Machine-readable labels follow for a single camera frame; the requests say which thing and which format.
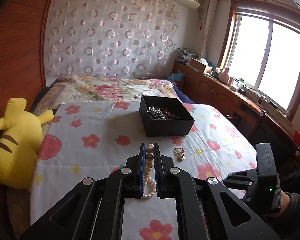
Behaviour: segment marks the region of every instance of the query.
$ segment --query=cabinet door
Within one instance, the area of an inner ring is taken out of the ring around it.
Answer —
[[[199,86],[195,95],[195,101],[198,104],[210,105],[213,104],[213,97],[215,96],[215,88],[210,81],[200,80]]]
[[[221,87],[215,97],[215,108],[224,116],[232,116],[239,104],[239,98],[226,88]]]
[[[185,81],[183,85],[182,92],[189,97],[194,103],[196,102],[196,94],[198,89],[199,80],[192,74],[186,73],[186,75],[183,77],[183,80]]]

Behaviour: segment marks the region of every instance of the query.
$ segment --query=black box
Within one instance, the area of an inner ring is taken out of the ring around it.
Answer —
[[[152,119],[149,106],[171,109],[181,119]],[[193,117],[177,98],[142,96],[139,111],[148,137],[187,135],[194,124]]]

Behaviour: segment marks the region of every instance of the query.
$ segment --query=window frame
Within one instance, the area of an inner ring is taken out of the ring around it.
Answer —
[[[237,37],[238,37],[238,33],[240,30],[240,23],[241,23],[241,19],[242,16],[249,16],[249,17],[256,17],[256,18],[260,18],[263,20],[267,20],[269,22],[269,35],[268,35],[268,40],[267,40],[267,46],[265,49],[265,54],[262,60],[262,64],[261,64],[261,69],[259,71],[259,75],[257,77],[256,80],[256,84],[254,86],[251,86],[251,84],[248,84],[252,87],[253,90],[256,90],[257,92],[260,93],[260,95],[266,96],[267,99],[270,99],[271,101],[273,101],[276,105],[278,105],[278,110],[282,111],[282,114],[286,114],[287,115],[287,119],[289,121],[292,121],[298,107],[300,104],[300,72],[299,72],[299,76],[298,76],[298,80],[297,80],[297,84],[295,87],[295,90],[293,92],[291,101],[289,103],[288,109],[285,110],[283,109],[278,103],[276,103],[275,100],[273,100],[272,98],[270,98],[269,96],[267,96],[266,94],[264,94],[263,92],[261,92],[258,87],[261,83],[261,79],[263,77],[263,73],[265,71],[266,68],[266,63],[269,57],[269,52],[270,52],[270,46],[271,46],[271,39],[272,39],[272,32],[273,32],[273,24],[280,24],[286,28],[289,28],[293,31],[296,31],[293,27],[289,27],[285,24],[281,24],[280,22],[277,22],[275,20],[272,19],[265,19],[264,17],[258,17],[256,15],[244,15],[244,14],[237,14],[237,7],[236,4],[248,4],[248,5],[257,5],[257,6],[262,6],[264,8],[268,8],[268,9],[274,9],[277,10],[279,12],[283,12],[286,15],[289,15],[289,17],[291,17],[291,19],[297,21],[298,23],[300,23],[300,14],[291,11],[287,8],[281,7],[279,5],[275,5],[275,4],[270,4],[270,3],[265,3],[262,1],[257,1],[257,0],[231,0],[231,6],[230,6],[230,14],[229,14],[229,19],[228,19],[228,26],[226,29],[226,34],[225,34],[225,39],[223,42],[223,46],[221,49],[221,53],[220,53],[220,58],[217,64],[217,67],[223,69],[225,67],[229,67],[231,65],[231,61],[233,58],[233,54],[234,54],[234,50],[235,50],[235,46],[236,46],[236,41],[237,41]]]

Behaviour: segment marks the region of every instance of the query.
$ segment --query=yellow plush toy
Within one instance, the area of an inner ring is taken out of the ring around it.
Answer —
[[[11,98],[0,118],[0,183],[15,189],[31,188],[42,143],[41,125],[53,119],[53,111],[39,116],[24,111],[24,98]]]

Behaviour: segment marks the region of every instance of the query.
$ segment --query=curtain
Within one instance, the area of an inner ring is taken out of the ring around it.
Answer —
[[[163,0],[52,0],[46,76],[159,76],[178,39],[174,8]]]
[[[201,25],[201,54],[200,58],[205,58],[207,54],[207,41],[211,32],[214,13],[216,11],[217,0],[203,0],[202,25]]]

